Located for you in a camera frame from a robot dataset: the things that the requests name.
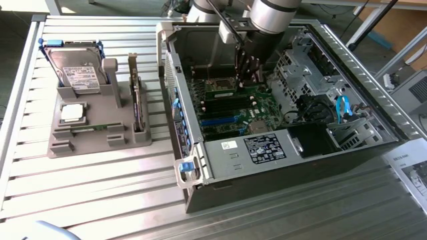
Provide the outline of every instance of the barcode sticker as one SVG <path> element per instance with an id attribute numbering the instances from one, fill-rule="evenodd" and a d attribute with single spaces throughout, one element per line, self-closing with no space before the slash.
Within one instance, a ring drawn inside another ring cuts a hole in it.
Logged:
<path id="1" fill-rule="evenodd" d="M 70 87 L 74 90 L 98 89 L 100 83 L 92 66 L 62 67 Z"/>
<path id="2" fill-rule="evenodd" d="M 220 143 L 221 145 L 221 149 L 225 150 L 225 149 L 233 149 L 237 147 L 237 143 L 236 141 L 224 141 Z"/>

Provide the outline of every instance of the motherboard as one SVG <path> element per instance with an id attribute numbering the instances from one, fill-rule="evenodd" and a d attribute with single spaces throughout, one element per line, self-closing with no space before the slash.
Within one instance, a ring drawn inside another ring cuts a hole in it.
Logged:
<path id="1" fill-rule="evenodd" d="M 205 141 L 273 131 L 281 123 L 280 105 L 264 83 L 236 87 L 233 72 L 192 69 L 187 85 Z"/>

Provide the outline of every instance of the aluminum profile table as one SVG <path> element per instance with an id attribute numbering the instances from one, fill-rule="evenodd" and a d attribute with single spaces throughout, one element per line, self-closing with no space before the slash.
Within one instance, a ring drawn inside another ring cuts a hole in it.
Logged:
<path id="1" fill-rule="evenodd" d="M 33 20 L 0 133 L 1 239 L 14 240 L 6 233 L 25 231 L 25 222 L 33 220 L 68 229 L 82 240 L 427 238 L 425 215 L 380 159 L 328 179 L 185 214 L 155 40 L 156 23 L 180 18 Z M 137 53 L 149 91 L 151 146 L 46 158 L 57 78 L 37 50 L 40 37 L 100 39 L 105 56 L 117 59 L 119 81 L 129 77 L 127 55 Z"/>

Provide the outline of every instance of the green circuit board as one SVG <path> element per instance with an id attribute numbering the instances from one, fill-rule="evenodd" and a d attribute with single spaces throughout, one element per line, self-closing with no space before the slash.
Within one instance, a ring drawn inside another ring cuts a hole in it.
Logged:
<path id="1" fill-rule="evenodd" d="M 196 112 L 199 126 L 203 137 L 207 141 L 225 139 L 237 136 L 253 134 L 251 131 L 251 123 L 263 121 L 265 124 L 265 132 L 276 129 L 281 122 L 281 113 L 279 104 L 271 94 L 271 90 L 264 84 L 255 84 L 244 87 L 240 90 L 227 91 L 228 96 L 215 97 L 213 94 L 207 94 L 211 89 L 213 79 L 188 79 L 188 90 L 192 99 L 192 104 Z M 236 100 L 245 99 L 248 104 L 243 103 L 239 109 L 228 109 Z M 203 109 L 203 102 L 215 103 L 227 101 L 221 109 Z M 204 121 L 215 121 L 233 118 L 233 122 L 204 125 Z"/>

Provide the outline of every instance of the floor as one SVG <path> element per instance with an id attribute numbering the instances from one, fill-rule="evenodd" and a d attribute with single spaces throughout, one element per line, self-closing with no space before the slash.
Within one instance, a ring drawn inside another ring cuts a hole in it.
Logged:
<path id="1" fill-rule="evenodd" d="M 30 0 L 32 4 L 44 0 Z M 229 11 L 232 15 L 240 15 L 244 6 L 236 2 L 236 9 Z M 96 0 L 96 4 L 88 4 L 86 0 L 58 0 L 60 6 L 65 8 L 65 15 L 80 16 L 159 16 L 161 14 L 161 6 L 164 0 Z M 333 6 L 333 5 L 313 5 L 301 4 L 295 18 L 299 19 L 319 19 L 324 24 L 328 24 L 331 29 L 340 36 L 348 23 L 351 22 L 352 15 L 351 6 Z M 9 100 L 9 94 L 13 86 L 14 75 L 18 68 L 21 52 L 26 32 L 29 29 L 30 18 L 33 14 L 40 12 L 28 11 L 0 11 L 0 122 L 5 113 L 5 106 Z M 341 37 L 345 42 L 361 21 L 356 19 Z M 395 56 L 392 50 L 381 47 L 369 38 L 365 38 L 355 50 L 355 55 L 364 63 L 367 69 L 373 74 Z M 400 72 L 400 78 L 405 79 L 413 73 L 408 67 Z"/>

